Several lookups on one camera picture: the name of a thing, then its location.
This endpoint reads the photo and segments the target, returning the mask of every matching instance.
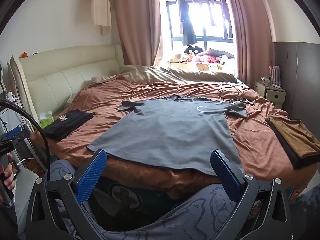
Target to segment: human hand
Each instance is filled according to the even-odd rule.
[[[8,153],[8,158],[12,159],[12,155],[10,153]],[[11,163],[8,164],[8,166],[4,169],[4,167],[2,165],[0,165],[0,175],[4,173],[4,175],[6,176],[6,180],[4,181],[5,186],[12,190],[14,189],[15,183],[13,181],[13,172],[12,172],[12,165]],[[4,200],[2,198],[2,196],[0,195],[0,203],[3,203]]]

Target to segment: curtain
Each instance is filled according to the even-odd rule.
[[[162,55],[159,0],[114,0],[126,65],[157,65]]]
[[[238,78],[252,87],[268,76],[273,43],[263,0],[228,0],[234,16],[238,57]]]

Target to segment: nightstand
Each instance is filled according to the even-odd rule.
[[[283,89],[273,86],[266,87],[261,82],[255,82],[254,86],[255,87],[253,88],[253,90],[256,91],[259,95],[273,102],[276,108],[282,108],[282,104],[284,103],[285,99],[285,91]]]

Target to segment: brown bedsheet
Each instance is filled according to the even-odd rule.
[[[96,116],[60,142],[49,139],[50,151],[75,166],[86,163],[92,156],[86,146],[128,113],[117,111],[123,99],[136,101],[179,94],[219,100],[218,89],[234,85],[139,83],[129,82],[123,76],[115,76],[89,85],[77,94],[64,113],[80,109],[95,112]],[[277,177],[284,182],[286,188],[304,189],[316,172],[316,164],[294,170],[275,134],[264,120],[271,115],[286,116],[286,112],[276,109],[271,102],[253,90],[244,90],[243,94],[244,98],[254,100],[253,106],[247,106],[248,117],[243,119],[228,116],[227,119],[245,172],[262,180],[272,180]],[[34,132],[31,139],[43,145],[38,132]],[[193,169],[156,168],[111,157],[108,157],[103,176],[129,187],[163,190],[174,199],[187,197],[207,185],[219,182],[217,177]]]

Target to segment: t-shirt sleeve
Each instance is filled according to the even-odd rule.
[[[137,101],[137,102],[122,100],[121,101],[122,105],[119,107],[118,111],[129,111],[129,110],[132,111],[138,106],[144,106],[145,103],[146,103],[146,100]]]
[[[226,114],[232,114],[234,116],[247,118],[247,108],[245,107],[245,104],[243,102],[237,104],[226,104],[228,105],[223,108]]]

